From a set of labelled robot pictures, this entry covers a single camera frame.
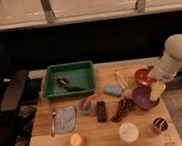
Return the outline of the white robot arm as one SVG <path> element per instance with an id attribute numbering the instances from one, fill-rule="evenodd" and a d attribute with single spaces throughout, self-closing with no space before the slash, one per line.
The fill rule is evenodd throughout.
<path id="1" fill-rule="evenodd" d="M 148 73 L 148 77 L 168 82 L 182 68 L 182 34 L 174 34 L 165 42 L 164 55 Z"/>

